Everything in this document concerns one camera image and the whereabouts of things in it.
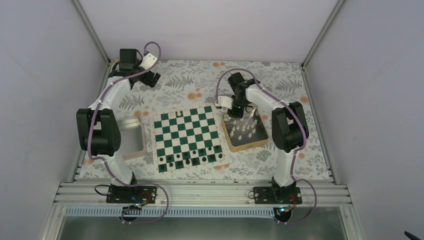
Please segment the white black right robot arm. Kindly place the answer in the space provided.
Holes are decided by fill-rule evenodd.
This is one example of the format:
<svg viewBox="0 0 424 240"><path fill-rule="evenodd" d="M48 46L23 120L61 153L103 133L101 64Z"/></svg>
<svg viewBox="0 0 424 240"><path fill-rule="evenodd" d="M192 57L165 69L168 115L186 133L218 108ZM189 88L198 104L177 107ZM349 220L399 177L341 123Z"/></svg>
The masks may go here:
<svg viewBox="0 0 424 240"><path fill-rule="evenodd" d="M287 186L295 181L295 154L305 147L309 136L303 106L298 101L285 103L257 80L245 80L239 72L232 74L228 83L233 90L231 108L227 112L231 117L243 118L245 108L250 104L256 105L271 116L271 138L278 148L278 157L273 176L277 186L271 189L270 195L274 202L282 204L290 197Z"/></svg>

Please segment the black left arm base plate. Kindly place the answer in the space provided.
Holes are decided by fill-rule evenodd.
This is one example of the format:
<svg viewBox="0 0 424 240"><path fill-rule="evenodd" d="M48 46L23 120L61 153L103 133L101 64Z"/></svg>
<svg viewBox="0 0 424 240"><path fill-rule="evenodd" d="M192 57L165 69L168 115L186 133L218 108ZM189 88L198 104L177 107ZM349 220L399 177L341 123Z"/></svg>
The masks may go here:
<svg viewBox="0 0 424 240"><path fill-rule="evenodd" d="M106 202L109 204L154 204L156 195L156 186L126 187L110 185L106 195Z"/></svg>

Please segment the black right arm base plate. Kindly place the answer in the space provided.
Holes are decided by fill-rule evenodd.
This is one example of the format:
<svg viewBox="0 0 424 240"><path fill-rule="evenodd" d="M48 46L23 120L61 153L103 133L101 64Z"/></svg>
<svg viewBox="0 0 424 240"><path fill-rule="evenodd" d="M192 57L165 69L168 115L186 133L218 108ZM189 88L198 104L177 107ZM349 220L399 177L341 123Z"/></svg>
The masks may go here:
<svg viewBox="0 0 424 240"><path fill-rule="evenodd" d="M256 186L253 188L253 199L257 205L289 205L302 204L300 188L294 185Z"/></svg>

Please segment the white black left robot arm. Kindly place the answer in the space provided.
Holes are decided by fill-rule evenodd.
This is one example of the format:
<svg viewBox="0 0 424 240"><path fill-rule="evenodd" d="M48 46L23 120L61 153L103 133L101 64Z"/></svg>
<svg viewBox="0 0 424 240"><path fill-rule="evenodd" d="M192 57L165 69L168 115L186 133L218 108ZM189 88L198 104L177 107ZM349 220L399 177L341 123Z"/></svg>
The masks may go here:
<svg viewBox="0 0 424 240"><path fill-rule="evenodd" d="M122 48L119 60L112 66L107 83L95 100L87 108L76 112L78 140L80 147L92 161L101 161L111 184L122 186L119 196L131 203L139 197L139 188L134 173L125 163L120 152L121 132L114 111L136 83L153 88L160 74L152 69L159 63L147 49L143 52L135 48Z"/></svg>

